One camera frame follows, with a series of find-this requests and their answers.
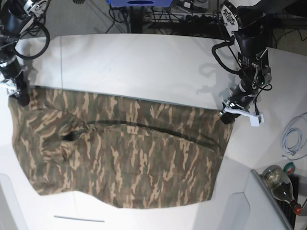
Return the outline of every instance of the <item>camouflage pants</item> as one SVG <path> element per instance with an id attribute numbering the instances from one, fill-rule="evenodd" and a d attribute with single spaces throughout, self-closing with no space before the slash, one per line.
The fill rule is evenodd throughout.
<path id="1" fill-rule="evenodd" d="M 218 112 L 87 92 L 9 100 L 18 161 L 40 195 L 81 191 L 116 207 L 210 200 L 232 125 Z"/>

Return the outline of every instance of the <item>white cable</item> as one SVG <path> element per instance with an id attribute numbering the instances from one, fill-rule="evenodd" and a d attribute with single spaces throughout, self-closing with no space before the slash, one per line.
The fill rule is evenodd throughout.
<path id="1" fill-rule="evenodd" d="M 303 113 L 302 115 L 300 116 L 296 116 L 295 118 L 293 118 L 289 124 L 287 125 L 286 129 L 284 130 L 283 134 L 282 134 L 282 138 L 281 138 L 281 148 L 282 150 L 287 154 L 287 155 L 291 155 L 291 156 L 294 156 L 296 155 L 296 153 L 298 151 L 300 151 L 307 143 L 307 139 L 305 140 L 305 142 L 303 142 L 304 140 L 304 137 L 303 137 L 303 132 L 301 129 L 297 128 L 297 127 L 293 127 L 294 124 L 299 121 L 299 120 L 303 120 L 306 122 L 307 124 L 307 120 L 304 118 L 304 115 L 307 115 L 307 113 Z M 297 139 L 297 142 L 295 145 L 291 146 L 291 147 L 288 147 L 288 144 L 287 144 L 287 141 L 288 141 L 288 137 L 291 135 L 291 134 L 294 134 L 294 133 L 297 133 L 298 134 L 298 139 Z M 290 161 L 296 161 L 296 160 L 299 160 L 299 159 L 302 159 L 303 157 L 307 156 L 304 155 L 302 157 L 299 157 L 299 158 L 296 158 L 296 159 L 290 159 L 288 158 L 288 156 L 286 155 L 283 155 L 284 158 L 290 160 Z"/>

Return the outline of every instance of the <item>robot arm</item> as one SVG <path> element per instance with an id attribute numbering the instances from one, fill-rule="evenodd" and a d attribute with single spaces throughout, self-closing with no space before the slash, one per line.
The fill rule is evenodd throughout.
<path id="1" fill-rule="evenodd" d="M 240 115 L 248 116 L 252 126 L 264 122 L 263 115 L 257 109 L 257 96 L 270 85 L 272 80 L 267 45 L 270 31 L 265 26 L 267 14 L 276 13 L 296 0 L 226 0 L 221 6 L 224 25 L 232 38 L 228 44 L 235 45 L 238 53 L 239 71 L 229 71 L 219 58 L 217 61 L 224 69 L 239 75 L 241 82 L 231 91 L 230 97 L 223 102 L 220 112 L 225 124 L 234 122 Z M 255 113 L 249 112 L 249 104 L 254 101 Z"/>
<path id="2" fill-rule="evenodd" d="M 41 56 L 50 42 L 50 34 L 40 23 L 48 8 L 47 0 L 8 0 L 0 10 L 0 72 L 4 80 L 0 88 L 5 88 L 9 96 L 17 98 L 22 106 L 29 104 L 27 83 L 24 79 L 24 67 L 16 56 L 31 60 Z M 15 46 L 22 34 L 29 30 L 42 30 L 46 35 L 46 44 L 37 55 L 27 57 L 19 54 Z"/>

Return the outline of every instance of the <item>bottle cap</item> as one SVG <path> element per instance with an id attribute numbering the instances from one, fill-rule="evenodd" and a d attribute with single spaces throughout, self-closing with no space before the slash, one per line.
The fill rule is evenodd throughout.
<path id="1" fill-rule="evenodd" d="M 296 214 L 296 215 L 299 215 L 301 212 L 302 212 L 302 206 L 300 204 L 298 204 L 297 206 L 295 206 L 295 208 L 293 208 L 293 212 Z"/>

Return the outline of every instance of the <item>white table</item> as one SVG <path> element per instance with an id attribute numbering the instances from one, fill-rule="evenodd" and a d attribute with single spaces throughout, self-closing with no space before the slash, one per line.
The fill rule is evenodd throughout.
<path id="1" fill-rule="evenodd" d="M 29 47 L 25 46 L 29 42 L 30 50 L 24 49 Z M 29 76 L 33 83 L 48 87 L 220 109 L 222 100 L 228 97 L 229 87 L 235 86 L 239 79 L 223 70 L 212 56 L 211 48 L 219 42 L 153 34 L 57 37 L 51 41 L 48 51 L 32 63 L 36 70 Z M 19 48 L 24 54 L 34 53 L 38 44 L 42 45 L 43 41 L 32 39 L 20 43 Z M 227 66 L 235 68 L 227 49 L 220 55 Z M 228 197 L 244 190 L 251 168 L 261 172 L 268 165 L 283 166 L 287 162 L 281 157 L 281 132 L 292 117 L 307 110 L 307 57 L 274 49 L 269 50 L 269 57 L 273 90 L 261 93 L 259 102 L 265 123 L 251 127 L 248 118 L 236 120 L 212 200 L 186 207 L 116 209 L 79 192 L 38 196 L 23 175 L 10 146 L 11 115 L 6 108 L 7 98 L 1 92 L 0 125 L 6 131 L 0 132 L 0 145 L 3 145 L 0 173 L 10 177 L 29 228 L 41 230 L 43 225 L 47 230 L 55 226 L 64 229 L 67 222 L 53 218 L 53 215 L 63 215 L 103 219 L 106 221 L 104 229 L 144 229 L 144 226 L 161 230 L 217 229 Z M 295 163 L 301 175 L 307 175 L 306 162 L 302 159 Z M 51 203 L 54 205 L 49 209 L 42 205 Z M 78 224 L 77 229 L 84 227 Z M 89 224 L 93 225 L 91 229 L 102 228 L 101 223 Z M 302 224 L 298 222 L 297 226 L 300 229 Z"/>

